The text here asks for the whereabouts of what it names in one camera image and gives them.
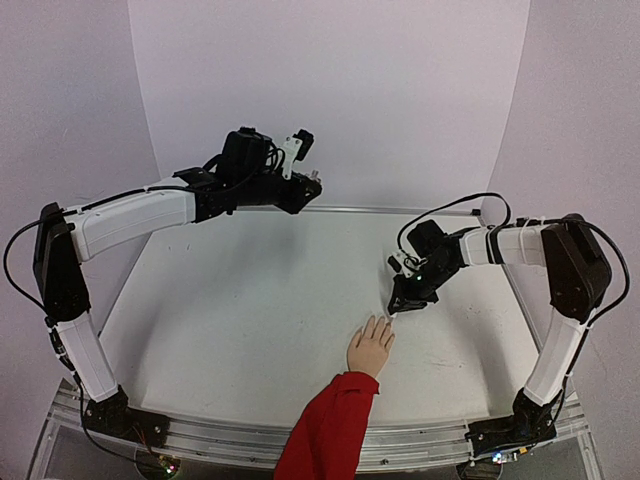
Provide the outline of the mannequin hand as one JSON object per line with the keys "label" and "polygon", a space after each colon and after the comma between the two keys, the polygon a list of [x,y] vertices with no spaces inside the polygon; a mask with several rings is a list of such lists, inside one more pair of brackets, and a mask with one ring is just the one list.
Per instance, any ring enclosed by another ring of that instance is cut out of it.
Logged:
{"label": "mannequin hand", "polygon": [[388,317],[371,316],[349,343],[346,353],[348,371],[377,378],[389,359],[395,338]]}

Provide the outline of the red sleeve forearm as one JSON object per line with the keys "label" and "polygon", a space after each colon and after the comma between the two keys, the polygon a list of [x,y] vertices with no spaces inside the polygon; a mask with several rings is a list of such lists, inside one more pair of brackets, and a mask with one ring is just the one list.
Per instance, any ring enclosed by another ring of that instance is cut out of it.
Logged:
{"label": "red sleeve forearm", "polygon": [[275,479],[353,479],[379,383],[336,375],[305,407],[277,462]]}

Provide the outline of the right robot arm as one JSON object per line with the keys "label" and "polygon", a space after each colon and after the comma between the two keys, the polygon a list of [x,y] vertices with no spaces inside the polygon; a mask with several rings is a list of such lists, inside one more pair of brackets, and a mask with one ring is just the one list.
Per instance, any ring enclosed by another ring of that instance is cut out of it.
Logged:
{"label": "right robot arm", "polygon": [[453,233],[427,220],[411,230],[408,241],[412,253],[396,252],[388,259],[395,273],[388,303],[392,315],[437,302],[438,289],[463,268],[525,265],[546,270],[554,313],[523,392],[538,406],[550,404],[612,280],[611,266],[586,220],[569,214]]}

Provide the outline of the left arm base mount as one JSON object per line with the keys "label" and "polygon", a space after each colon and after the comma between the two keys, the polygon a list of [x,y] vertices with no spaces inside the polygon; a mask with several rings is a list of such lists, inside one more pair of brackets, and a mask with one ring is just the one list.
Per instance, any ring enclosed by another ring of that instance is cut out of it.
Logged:
{"label": "left arm base mount", "polygon": [[84,409],[82,420],[84,426],[92,432],[151,448],[165,445],[170,426],[170,419],[166,415],[131,407],[128,396],[121,387],[106,400],[90,400]]}

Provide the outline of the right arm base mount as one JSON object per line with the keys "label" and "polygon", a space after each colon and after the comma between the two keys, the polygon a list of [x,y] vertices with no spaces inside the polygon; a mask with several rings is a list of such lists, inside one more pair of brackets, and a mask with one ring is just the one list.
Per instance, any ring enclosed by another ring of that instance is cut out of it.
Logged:
{"label": "right arm base mount", "polygon": [[498,452],[532,447],[556,436],[552,409],[561,398],[557,394],[550,403],[535,403],[521,389],[512,404],[512,414],[472,422],[465,439],[471,442],[474,458]]}

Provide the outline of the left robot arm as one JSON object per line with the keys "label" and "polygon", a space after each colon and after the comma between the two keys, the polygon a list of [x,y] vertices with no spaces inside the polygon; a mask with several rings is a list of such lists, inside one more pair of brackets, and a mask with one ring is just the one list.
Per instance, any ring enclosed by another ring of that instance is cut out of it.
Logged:
{"label": "left robot arm", "polygon": [[95,418],[111,435],[131,433],[135,416],[113,398],[119,384],[92,324],[83,263],[138,237],[231,215],[240,207],[301,212],[322,192],[316,175],[294,169],[313,143],[313,134],[304,129],[277,145],[242,127],[230,132],[221,153],[202,167],[69,210],[55,203],[42,209],[33,270],[54,345],[85,394],[99,402]]}

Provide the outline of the glitter nail polish bottle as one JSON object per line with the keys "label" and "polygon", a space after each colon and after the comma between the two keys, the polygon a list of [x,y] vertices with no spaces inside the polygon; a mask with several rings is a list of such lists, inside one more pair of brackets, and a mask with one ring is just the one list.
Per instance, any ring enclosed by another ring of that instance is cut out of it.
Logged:
{"label": "glitter nail polish bottle", "polygon": [[309,175],[308,175],[309,179],[311,181],[314,181],[316,183],[321,183],[321,178],[319,176],[319,171],[318,170],[313,170]]}

